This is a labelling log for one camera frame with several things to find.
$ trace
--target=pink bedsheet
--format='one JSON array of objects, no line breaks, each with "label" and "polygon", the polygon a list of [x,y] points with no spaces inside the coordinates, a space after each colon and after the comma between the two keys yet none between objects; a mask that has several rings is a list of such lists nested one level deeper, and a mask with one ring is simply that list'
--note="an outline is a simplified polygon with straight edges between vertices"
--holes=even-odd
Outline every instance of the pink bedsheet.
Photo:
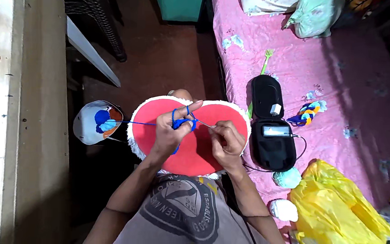
[{"label": "pink bedsheet", "polygon": [[[274,49],[266,74],[277,76],[281,84],[284,118],[298,112],[309,91],[319,90],[319,96],[308,102],[325,100],[328,107],[312,124],[293,128],[308,142],[295,167],[302,173],[311,159],[323,159],[354,181],[375,208],[386,205],[390,167],[388,182],[379,167],[381,161],[390,161],[390,56],[376,30],[365,25],[332,30],[332,36],[324,39],[301,40],[290,29],[281,30],[285,15],[248,17],[238,0],[213,0],[213,6],[229,101],[247,109],[248,82],[260,74],[265,50]],[[225,50],[222,41],[236,34],[244,48],[232,44]],[[349,139],[344,136],[347,127],[356,130]],[[299,155],[304,142],[296,138],[295,144]],[[249,147],[243,158],[255,167]],[[287,198],[290,192],[276,186],[271,176],[250,172],[265,203]],[[279,220],[277,224],[289,225]]]}]

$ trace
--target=heart-shaped cushion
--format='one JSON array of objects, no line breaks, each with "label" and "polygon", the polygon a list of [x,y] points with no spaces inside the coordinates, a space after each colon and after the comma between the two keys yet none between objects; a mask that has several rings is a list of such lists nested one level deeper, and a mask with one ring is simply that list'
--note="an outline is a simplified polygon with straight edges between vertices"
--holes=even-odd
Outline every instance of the heart-shaped cushion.
[{"label": "heart-shaped cushion", "polygon": [[[131,121],[155,124],[159,115],[191,103],[173,96],[154,97],[138,107]],[[247,144],[251,132],[249,119],[244,110],[237,105],[224,101],[204,101],[203,106],[195,110],[193,115],[208,125],[214,125],[220,120],[231,120],[237,130],[245,136]],[[127,135],[132,151],[143,159],[153,147],[156,127],[129,123]],[[177,153],[166,160],[162,169],[188,176],[208,175],[222,170],[222,166],[213,157],[208,127],[198,122],[196,129],[183,138]]]}]

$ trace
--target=crochet hook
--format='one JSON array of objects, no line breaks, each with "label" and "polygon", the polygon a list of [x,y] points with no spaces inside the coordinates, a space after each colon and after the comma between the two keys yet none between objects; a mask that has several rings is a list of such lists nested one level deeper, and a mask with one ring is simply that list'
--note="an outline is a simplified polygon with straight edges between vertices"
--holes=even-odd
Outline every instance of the crochet hook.
[{"label": "crochet hook", "polygon": [[207,127],[211,128],[211,126],[209,126],[208,124],[204,123],[204,122],[203,122],[203,121],[201,121],[201,120],[198,120],[198,122],[200,122],[201,124],[203,124],[203,125],[205,125],[205,126],[207,126]]}]

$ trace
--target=hand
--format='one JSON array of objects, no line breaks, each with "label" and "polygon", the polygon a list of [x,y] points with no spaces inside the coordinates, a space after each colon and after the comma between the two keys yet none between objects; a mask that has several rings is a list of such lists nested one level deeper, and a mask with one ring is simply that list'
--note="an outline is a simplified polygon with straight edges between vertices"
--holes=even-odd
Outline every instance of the hand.
[{"label": "hand", "polygon": [[209,129],[213,144],[213,156],[226,171],[240,169],[240,154],[246,145],[245,136],[240,134],[232,121],[218,121]]},{"label": "hand", "polygon": [[[202,100],[189,105],[189,112],[201,108]],[[192,116],[188,116],[188,110],[186,106],[178,108],[174,113],[174,120],[182,119],[184,117],[193,119]],[[179,146],[183,137],[192,131],[192,121],[184,122],[178,129],[172,128],[172,112],[164,113],[159,115],[156,119],[156,141],[151,148],[150,154],[159,156],[163,162],[171,156],[171,154]]]}]

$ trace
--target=black case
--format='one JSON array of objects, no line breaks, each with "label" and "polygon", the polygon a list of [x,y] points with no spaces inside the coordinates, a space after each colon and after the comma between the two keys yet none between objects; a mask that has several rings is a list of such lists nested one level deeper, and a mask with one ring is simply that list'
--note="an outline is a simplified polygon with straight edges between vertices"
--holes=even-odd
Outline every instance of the black case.
[{"label": "black case", "polygon": [[[270,114],[274,104],[281,105],[281,112],[276,116]],[[252,146],[258,165],[263,169],[276,172],[291,169],[296,162],[294,138],[292,136],[264,137],[262,134],[263,125],[285,125],[288,126],[290,135],[293,134],[290,125],[282,120],[284,105],[281,86],[275,78],[259,75],[252,80],[252,106],[253,113],[257,117],[252,124]]]}]

